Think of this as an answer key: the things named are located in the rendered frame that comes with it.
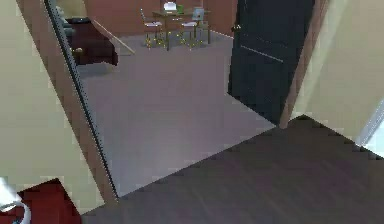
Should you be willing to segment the white seat metal chair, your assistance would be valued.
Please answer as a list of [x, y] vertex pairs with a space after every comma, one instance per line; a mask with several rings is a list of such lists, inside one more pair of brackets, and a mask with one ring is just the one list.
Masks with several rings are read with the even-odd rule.
[[150, 49], [154, 44], [163, 45], [164, 38], [162, 36], [162, 26], [160, 21], [151, 19], [144, 14], [144, 10], [140, 9], [140, 15], [144, 25], [145, 45]]
[[189, 22], [182, 22], [179, 32], [180, 43], [186, 45], [190, 50], [203, 41], [197, 38], [198, 28], [200, 27], [200, 20], [193, 20]]

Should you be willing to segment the black room door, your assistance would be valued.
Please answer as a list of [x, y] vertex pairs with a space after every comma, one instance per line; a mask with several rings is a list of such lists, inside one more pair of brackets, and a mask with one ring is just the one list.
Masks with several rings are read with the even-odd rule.
[[280, 123], [315, 0], [238, 0], [228, 94]]

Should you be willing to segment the brown wooden table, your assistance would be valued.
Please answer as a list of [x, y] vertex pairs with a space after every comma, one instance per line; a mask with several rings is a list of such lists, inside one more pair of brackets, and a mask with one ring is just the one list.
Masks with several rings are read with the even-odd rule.
[[[152, 12], [152, 15], [155, 18], [161, 18], [163, 20], [163, 31], [165, 32], [165, 46], [166, 46], [167, 50], [170, 50], [169, 35], [171, 33], [171, 30], [170, 30], [170, 28], [168, 26], [168, 23], [170, 21], [178, 21], [179, 25], [180, 25], [180, 28], [179, 28], [179, 32], [180, 32], [181, 23], [182, 22], [193, 21], [192, 20], [192, 15], [193, 15], [193, 11], [194, 11], [195, 8], [184, 10], [184, 14], [178, 14], [177, 11], [167, 13], [164, 10], [163, 11], [153, 11]], [[204, 19], [204, 17], [203, 17], [203, 20], [200, 21], [200, 27], [198, 29], [206, 30], [207, 31], [207, 43], [210, 44], [211, 43], [211, 35], [210, 35], [211, 29], [210, 29], [210, 25]]]

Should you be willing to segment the dark maroon cabinet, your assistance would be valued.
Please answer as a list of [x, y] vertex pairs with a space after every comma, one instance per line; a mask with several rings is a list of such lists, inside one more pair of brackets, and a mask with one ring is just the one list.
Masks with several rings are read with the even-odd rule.
[[118, 55], [110, 39], [102, 34], [88, 17], [69, 18], [74, 33], [67, 36], [77, 65], [108, 63], [116, 66]]

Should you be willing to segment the dark red furniture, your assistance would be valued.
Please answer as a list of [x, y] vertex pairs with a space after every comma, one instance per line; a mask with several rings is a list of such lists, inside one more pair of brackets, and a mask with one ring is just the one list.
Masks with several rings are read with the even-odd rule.
[[80, 213], [58, 178], [16, 195], [31, 211], [30, 224], [82, 224]]

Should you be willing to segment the white round object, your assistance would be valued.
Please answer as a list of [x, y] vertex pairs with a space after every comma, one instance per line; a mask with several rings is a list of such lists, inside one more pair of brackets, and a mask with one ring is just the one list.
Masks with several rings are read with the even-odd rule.
[[0, 211], [8, 212], [16, 207], [23, 208], [23, 217], [16, 219], [12, 224], [30, 224], [31, 210], [22, 202], [21, 197], [7, 183], [4, 177], [0, 177]]

